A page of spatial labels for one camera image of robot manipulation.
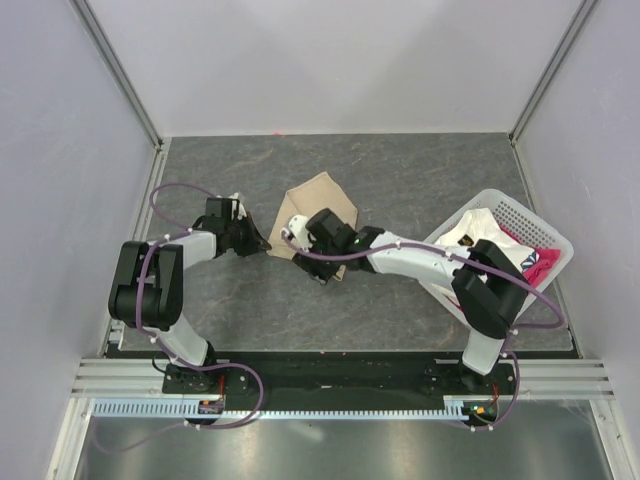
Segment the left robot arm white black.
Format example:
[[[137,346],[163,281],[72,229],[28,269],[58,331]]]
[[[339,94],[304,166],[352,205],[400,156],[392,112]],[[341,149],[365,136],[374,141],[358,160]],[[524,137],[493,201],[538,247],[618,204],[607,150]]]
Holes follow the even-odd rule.
[[[214,347],[183,313],[184,272],[229,251],[248,257],[270,249],[239,194],[209,197],[205,213],[181,233],[122,245],[108,311],[166,354],[164,392],[210,393],[224,388]]]

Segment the beige cloth napkin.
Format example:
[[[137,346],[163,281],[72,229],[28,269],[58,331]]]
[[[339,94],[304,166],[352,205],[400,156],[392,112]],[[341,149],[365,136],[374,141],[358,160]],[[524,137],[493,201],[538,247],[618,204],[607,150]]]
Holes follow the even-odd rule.
[[[299,253],[344,266],[339,257],[350,251],[349,244],[356,238],[357,213],[341,187],[323,172],[285,193],[269,237],[272,249],[268,254],[293,262],[293,256]],[[293,249],[281,236],[281,229],[296,214],[309,218],[307,228],[314,238],[309,251]]]

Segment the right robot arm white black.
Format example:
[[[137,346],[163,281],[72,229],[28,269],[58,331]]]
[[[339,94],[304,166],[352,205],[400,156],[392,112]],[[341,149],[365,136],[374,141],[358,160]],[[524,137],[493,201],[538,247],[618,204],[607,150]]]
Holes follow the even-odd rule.
[[[308,218],[295,215],[281,230],[295,251],[296,265],[320,282],[345,268],[398,275],[448,290],[462,312],[469,337],[458,368],[467,392],[483,392],[494,381],[494,367],[527,296],[529,284],[493,242],[438,247],[382,228],[354,230],[330,209]]]

